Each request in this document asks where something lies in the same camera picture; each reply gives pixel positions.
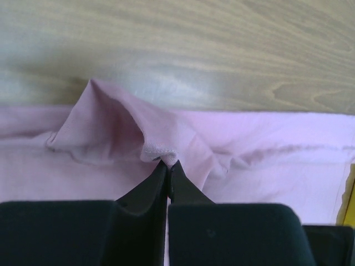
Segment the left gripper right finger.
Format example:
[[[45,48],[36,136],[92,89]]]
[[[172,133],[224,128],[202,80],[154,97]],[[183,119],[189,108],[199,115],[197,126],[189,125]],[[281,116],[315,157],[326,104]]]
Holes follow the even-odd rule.
[[[171,265],[353,265],[354,230],[304,225],[282,204],[217,204],[170,170]]]

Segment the pink t shirt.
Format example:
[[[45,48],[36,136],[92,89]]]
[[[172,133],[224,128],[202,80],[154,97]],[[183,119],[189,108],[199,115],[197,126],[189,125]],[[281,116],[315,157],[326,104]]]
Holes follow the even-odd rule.
[[[167,168],[217,204],[275,203],[304,225],[337,225],[354,117],[164,110],[90,80],[74,105],[1,107],[1,204],[116,201]]]

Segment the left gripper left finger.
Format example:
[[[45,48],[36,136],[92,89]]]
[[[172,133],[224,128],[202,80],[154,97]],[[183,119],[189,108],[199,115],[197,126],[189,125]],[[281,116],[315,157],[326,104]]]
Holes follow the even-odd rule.
[[[116,201],[1,204],[2,265],[163,265],[167,168]]]

